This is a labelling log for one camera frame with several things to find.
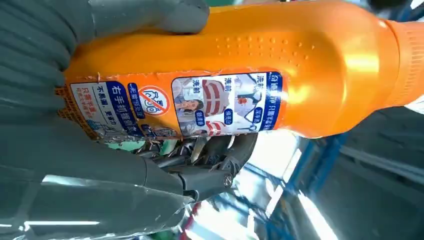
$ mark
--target hand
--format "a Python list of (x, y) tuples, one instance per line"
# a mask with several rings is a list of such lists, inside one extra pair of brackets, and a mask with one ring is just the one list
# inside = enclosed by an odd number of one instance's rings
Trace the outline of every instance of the hand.
[[(181, 183), (149, 160), (89, 140), (57, 116), (65, 105), (54, 91), (78, 44), (143, 26), (197, 33), (208, 14), (202, 0), (0, 1), (0, 219), (10, 225), (2, 236), (119, 235), (179, 222)], [(65, 220), (95, 226), (25, 223)]]

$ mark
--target screw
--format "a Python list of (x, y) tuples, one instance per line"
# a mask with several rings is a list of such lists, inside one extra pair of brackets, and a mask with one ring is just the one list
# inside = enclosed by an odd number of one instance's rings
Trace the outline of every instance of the screw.
[(233, 184), (233, 177), (231, 175), (226, 175), (224, 177), (224, 187), (229, 188)]

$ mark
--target black plastic part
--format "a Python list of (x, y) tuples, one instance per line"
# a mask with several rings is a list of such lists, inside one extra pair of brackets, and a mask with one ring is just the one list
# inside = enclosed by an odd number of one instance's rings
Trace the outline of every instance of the black plastic part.
[(224, 153), (226, 156), (224, 163), (234, 163), (236, 168), (235, 174), (237, 174), (250, 159), (257, 139), (258, 133), (238, 135), (235, 137), (232, 146)]
[(188, 156), (161, 157), (154, 159), (153, 162), (157, 164), (159, 168), (167, 168), (172, 166), (186, 165), (190, 162), (190, 158)]
[(185, 166), (172, 170), (182, 179), (184, 191), (195, 191), (196, 202), (203, 201), (212, 196), (225, 192), (231, 184), (227, 185), (233, 177), (228, 171), (210, 170), (196, 166)]

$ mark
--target person illustration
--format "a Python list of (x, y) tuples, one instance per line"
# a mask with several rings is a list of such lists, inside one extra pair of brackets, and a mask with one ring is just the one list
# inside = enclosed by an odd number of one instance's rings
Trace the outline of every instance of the person illustration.
[(185, 100), (183, 96), (177, 96), (174, 99), (175, 110), (178, 116), (183, 116), (184, 113), (194, 112), (203, 108), (203, 101), (199, 99)]

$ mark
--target metal mechanism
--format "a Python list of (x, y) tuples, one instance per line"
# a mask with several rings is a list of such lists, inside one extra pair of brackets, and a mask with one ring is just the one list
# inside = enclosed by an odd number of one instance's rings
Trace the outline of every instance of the metal mechanism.
[(183, 194), (196, 202), (228, 190), (233, 179), (252, 155), (257, 133), (236, 136), (188, 138), (169, 154), (160, 155), (161, 141), (148, 141), (131, 151), (151, 159), (159, 168), (180, 179)]

